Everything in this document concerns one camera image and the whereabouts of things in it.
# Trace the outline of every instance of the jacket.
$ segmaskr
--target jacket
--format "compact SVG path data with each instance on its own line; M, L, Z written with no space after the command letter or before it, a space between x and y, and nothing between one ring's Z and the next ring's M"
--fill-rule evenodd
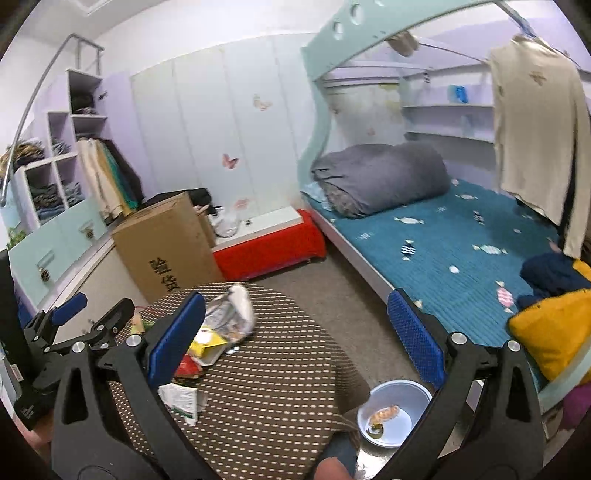
M564 253L579 258L591 205L591 125L576 66L515 37L491 52L498 186L560 225L571 171Z

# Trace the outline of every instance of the round table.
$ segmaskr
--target round table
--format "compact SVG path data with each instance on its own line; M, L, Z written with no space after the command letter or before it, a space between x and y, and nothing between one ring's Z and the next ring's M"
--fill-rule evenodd
M232 284L196 288L206 301ZM296 303L273 290L246 284L256 327L233 355L208 367L199 390L209 396L194 427L171 412L191 444L224 479L302 479L334 432L357 440L343 417L369 398L369 387L337 343ZM180 306L190 290L142 311L157 320ZM117 336L129 335L130 324ZM152 455L121 384L110 384L134 447Z

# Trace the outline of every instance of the black bag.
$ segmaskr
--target black bag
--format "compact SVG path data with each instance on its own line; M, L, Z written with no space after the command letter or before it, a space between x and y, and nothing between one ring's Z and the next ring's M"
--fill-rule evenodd
M193 206L199 205L200 207L205 207L209 205L207 212L210 215L217 215L216 209L213 206L212 196L209 194L207 189L194 189L194 190L177 190L176 192L166 192L166 193L159 193L152 198L146 200L141 208L150 207L155 205L158 202L162 202L163 200L167 200L171 197L176 195L180 195L183 192L187 192L189 194L189 198L191 198L191 203Z

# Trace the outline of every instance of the hand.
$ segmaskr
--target hand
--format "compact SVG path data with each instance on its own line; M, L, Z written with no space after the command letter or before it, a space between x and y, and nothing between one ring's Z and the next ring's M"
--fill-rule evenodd
M353 480L336 457L326 458L316 468L314 480Z
M13 415L12 419L27 443L35 450L41 450L51 442L53 438L53 412L40 419L31 431L27 430L16 414Z

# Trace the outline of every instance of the label sticker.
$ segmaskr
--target label sticker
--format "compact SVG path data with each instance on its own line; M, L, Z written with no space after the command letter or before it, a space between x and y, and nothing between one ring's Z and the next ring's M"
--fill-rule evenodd
M14 374L14 378L16 378L18 382L22 382L24 380L24 378L22 377L21 371L18 369L18 365L12 364L10 366L10 368L12 368L12 373Z

